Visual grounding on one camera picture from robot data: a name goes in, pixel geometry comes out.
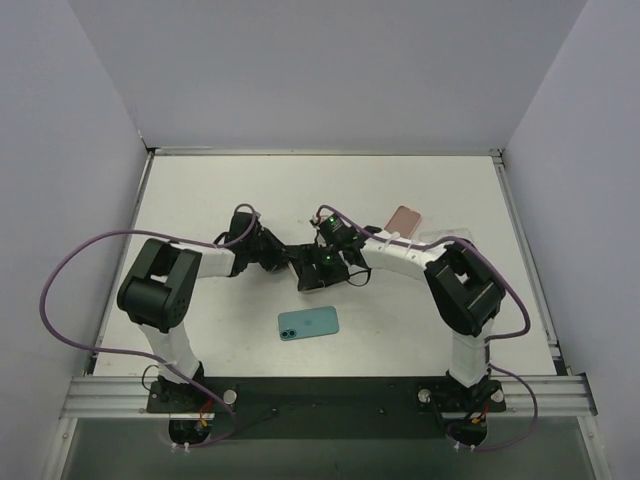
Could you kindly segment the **teal smartphone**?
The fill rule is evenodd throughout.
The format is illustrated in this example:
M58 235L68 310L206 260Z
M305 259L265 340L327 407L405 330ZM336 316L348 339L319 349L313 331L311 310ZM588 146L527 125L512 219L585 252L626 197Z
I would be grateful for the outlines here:
M278 315L278 332L282 341L293 341L337 334L340 330L334 306L317 307Z

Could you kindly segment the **phone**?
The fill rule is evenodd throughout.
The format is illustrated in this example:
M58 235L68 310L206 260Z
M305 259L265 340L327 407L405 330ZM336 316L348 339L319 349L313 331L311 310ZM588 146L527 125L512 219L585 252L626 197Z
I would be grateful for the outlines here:
M411 238L420 225L422 216L419 212L401 205L387 221L384 230L391 234L399 234L402 238Z

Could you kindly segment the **clear phone case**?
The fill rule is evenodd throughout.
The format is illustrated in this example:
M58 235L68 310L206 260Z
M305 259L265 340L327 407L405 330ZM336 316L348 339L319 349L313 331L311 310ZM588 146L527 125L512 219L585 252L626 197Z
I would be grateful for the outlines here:
M422 231L418 235L418 240L422 243L432 244L444 237L462 238L471 244L475 243L473 234L467 228Z

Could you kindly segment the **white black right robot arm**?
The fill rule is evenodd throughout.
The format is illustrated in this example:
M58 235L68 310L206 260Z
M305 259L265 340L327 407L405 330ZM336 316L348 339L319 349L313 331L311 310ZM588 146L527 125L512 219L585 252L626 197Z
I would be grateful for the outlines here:
M312 243L289 247L287 255L300 292L345 282L357 267L384 270L425 283L441 319L452 330L448 375L465 388L488 375L488 338L505 297L496 275L464 241L436 245L413 242L377 227L348 226L337 215L313 224Z

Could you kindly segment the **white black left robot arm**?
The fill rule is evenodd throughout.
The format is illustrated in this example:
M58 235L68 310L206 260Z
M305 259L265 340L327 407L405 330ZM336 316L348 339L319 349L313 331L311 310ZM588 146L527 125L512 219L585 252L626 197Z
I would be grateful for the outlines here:
M160 358L158 383L183 411L204 402L202 363L184 327L195 283L201 278L232 278L257 263L267 272L311 265L307 245L286 245L257 216L233 214L228 229L211 248L180 246L176 240L149 239L142 246L117 294L117 306L139 326Z

